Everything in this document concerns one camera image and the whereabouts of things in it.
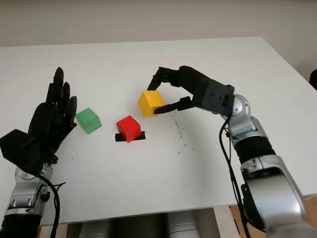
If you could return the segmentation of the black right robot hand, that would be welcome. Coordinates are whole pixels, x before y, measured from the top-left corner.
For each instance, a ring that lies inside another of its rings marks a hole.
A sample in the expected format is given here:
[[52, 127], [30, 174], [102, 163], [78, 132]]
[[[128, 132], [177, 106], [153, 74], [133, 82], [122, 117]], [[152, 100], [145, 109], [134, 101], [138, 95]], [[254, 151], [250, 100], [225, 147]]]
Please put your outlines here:
[[[181, 66], [178, 70], [159, 67], [147, 90], [156, 91], [162, 83], [169, 83], [172, 87], [181, 87], [194, 95], [198, 85], [209, 80], [211, 79], [189, 66]], [[182, 111], [193, 107], [194, 104], [190, 97], [187, 96], [181, 98], [176, 103], [167, 104], [155, 109], [154, 114], [165, 114], [174, 110]]]

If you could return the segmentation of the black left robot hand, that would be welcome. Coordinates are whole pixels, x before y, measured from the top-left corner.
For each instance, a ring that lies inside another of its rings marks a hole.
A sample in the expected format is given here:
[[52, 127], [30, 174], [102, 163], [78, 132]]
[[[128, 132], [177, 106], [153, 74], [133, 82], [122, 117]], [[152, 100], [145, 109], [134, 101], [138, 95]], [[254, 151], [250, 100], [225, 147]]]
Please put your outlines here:
[[46, 101], [37, 106], [28, 129], [28, 134], [38, 139], [41, 159], [45, 162], [57, 163], [56, 152], [77, 125], [74, 122], [76, 110], [77, 97], [70, 96], [70, 85], [64, 82], [64, 72], [58, 67], [49, 84]]

